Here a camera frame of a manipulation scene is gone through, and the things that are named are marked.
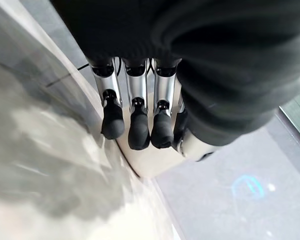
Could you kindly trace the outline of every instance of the black fabric sleeve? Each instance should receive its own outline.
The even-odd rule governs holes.
[[[188,128],[208,144],[258,129],[300,91],[300,1],[179,1],[152,39],[182,58]]]

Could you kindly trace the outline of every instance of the black cable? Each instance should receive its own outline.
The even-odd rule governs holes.
[[[154,67],[152,66],[152,58],[149,58],[149,67],[146,71],[146,74],[148,74],[150,72],[150,69],[152,70],[153,74],[155,74]]]
[[[85,67],[88,67],[89,66],[89,63],[87,63],[86,65],[83,65],[81,67],[78,67],[77,70],[80,71],[81,69],[84,69]]]
[[[118,67],[118,71],[116,72],[116,76],[119,76],[121,65],[122,65],[122,61],[121,61],[121,57],[119,57],[119,67]]]
[[[147,74],[147,75],[149,74],[150,69],[151,69],[151,60],[152,60],[152,58],[149,58],[149,67],[148,67],[148,69],[146,70],[146,74]]]

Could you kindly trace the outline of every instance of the black rubber fingertip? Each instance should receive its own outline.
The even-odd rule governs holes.
[[[101,133],[106,139],[119,138],[125,131],[125,123],[122,108],[109,101],[103,109]]]
[[[143,150],[149,146],[150,132],[148,115],[144,107],[136,107],[131,114],[131,124],[128,134],[129,147],[133,150]]]
[[[188,119],[188,113],[186,110],[177,113],[174,129],[173,129],[173,148],[177,147],[177,144],[179,143],[179,141],[183,136],[187,124],[187,119]]]
[[[169,148],[174,141],[171,118],[163,111],[154,116],[151,143],[157,149]]]

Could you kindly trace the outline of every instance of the robotic hand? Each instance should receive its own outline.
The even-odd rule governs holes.
[[[51,1],[96,76],[109,139],[124,130],[112,64],[123,59],[132,149],[151,140],[202,159],[263,126],[300,91],[300,1]],[[156,61],[151,136],[147,58]],[[172,130],[176,75],[182,99]]]

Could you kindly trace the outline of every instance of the gray floor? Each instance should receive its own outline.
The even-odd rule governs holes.
[[[87,63],[47,0],[21,2],[77,68]],[[96,88],[90,69],[80,72]],[[275,118],[206,161],[157,177],[186,240],[300,240],[300,145],[290,131]]]

